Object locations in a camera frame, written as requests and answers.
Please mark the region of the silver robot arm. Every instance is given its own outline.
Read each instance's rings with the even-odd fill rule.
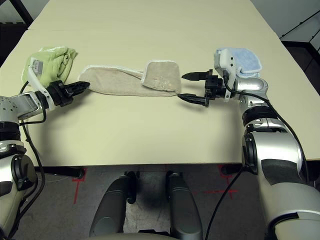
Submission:
[[[37,181],[33,162],[25,155],[19,120],[68,105],[89,86],[88,82],[64,85],[59,80],[44,88],[32,74],[29,83],[35,92],[0,96],[0,239],[10,234],[26,190]]]
[[[181,99],[208,107],[209,100],[239,100],[245,127],[242,165],[257,175],[260,200],[267,222],[268,239],[316,240],[320,237],[320,193],[301,179],[302,150],[292,132],[262,99],[268,84],[259,77],[236,77],[236,64],[229,50],[219,51],[214,67],[222,76],[190,72],[187,80],[205,80],[204,97],[184,93]]]

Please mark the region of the wall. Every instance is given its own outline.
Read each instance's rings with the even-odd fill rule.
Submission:
[[[251,2],[279,37],[320,10],[320,0],[251,0]],[[308,42],[319,29],[320,12],[281,40]],[[320,47],[320,32],[311,43],[316,49]]]
[[[49,0],[21,0],[31,17],[35,19]],[[15,8],[12,6],[9,0],[5,1],[0,5],[0,22],[23,22],[20,15],[17,13]]]

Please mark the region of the white tabletop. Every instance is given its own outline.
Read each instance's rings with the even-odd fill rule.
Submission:
[[[181,75],[207,71],[217,48],[248,48],[260,58],[267,95],[295,129],[306,158],[320,159],[320,97],[249,0],[52,0],[30,29],[0,68],[2,96],[19,92],[27,57],[44,46],[78,52],[66,84],[87,65],[143,70],[156,59],[176,61]],[[204,82],[182,79],[182,92],[203,96]],[[218,99],[205,108],[176,96],[96,92],[74,97],[29,130],[45,166],[238,163],[244,132],[236,101]]]

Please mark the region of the folded towel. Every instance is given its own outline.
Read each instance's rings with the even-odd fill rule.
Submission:
[[[32,69],[43,86],[56,80],[66,81],[76,51],[66,46],[43,47],[27,59],[22,72],[22,82],[28,81],[28,66]]]
[[[235,60],[236,75],[240,78],[259,77],[262,69],[261,62],[256,54],[247,48],[223,47],[217,49],[221,51],[228,49]]]
[[[174,61],[150,61],[145,72],[123,66],[90,65],[78,77],[101,94],[122,96],[174,96],[180,93],[179,66]]]

